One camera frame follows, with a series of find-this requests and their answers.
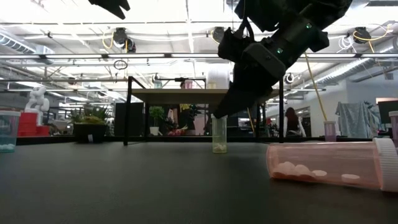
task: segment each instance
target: black table surface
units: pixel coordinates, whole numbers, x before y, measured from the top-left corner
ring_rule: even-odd
[[[121,142],[0,154],[0,223],[398,223],[398,196],[270,180],[265,144]]]

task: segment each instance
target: planter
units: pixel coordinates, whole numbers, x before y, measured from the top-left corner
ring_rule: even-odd
[[[158,136],[159,135],[159,127],[150,127],[149,131],[151,135]]]
[[[106,133],[106,124],[74,124],[73,135],[77,142],[101,143]]]

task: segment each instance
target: shelf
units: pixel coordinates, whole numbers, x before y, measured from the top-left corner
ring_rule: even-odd
[[[217,89],[138,89],[132,90],[132,95],[150,104],[206,103],[217,105],[227,91]],[[265,102],[278,94],[278,90],[274,90],[271,95],[260,98],[258,102]]]

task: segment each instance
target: potted plant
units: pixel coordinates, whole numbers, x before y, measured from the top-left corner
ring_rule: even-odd
[[[72,111],[70,118],[73,123],[73,134],[78,142],[103,142],[107,125],[105,119],[108,117],[107,107],[86,106],[84,113]]]
[[[161,106],[151,106],[149,108],[149,116],[154,119],[154,126],[150,127],[150,133],[154,136],[159,135],[159,120],[163,119],[164,109]]]

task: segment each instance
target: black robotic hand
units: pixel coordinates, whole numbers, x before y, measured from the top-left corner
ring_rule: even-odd
[[[127,0],[88,0],[91,4],[96,4],[119,17],[120,19],[125,19],[126,16],[123,14],[120,7],[124,10],[130,10],[130,5]]]
[[[235,13],[243,20],[236,32],[228,28],[218,47],[221,58],[235,62],[234,82],[214,112],[216,118],[251,107],[272,93],[275,85],[310,48],[329,46],[322,30],[344,16],[352,0],[240,0]],[[276,32],[254,41],[248,18],[261,31]],[[243,37],[243,30],[249,37]]]

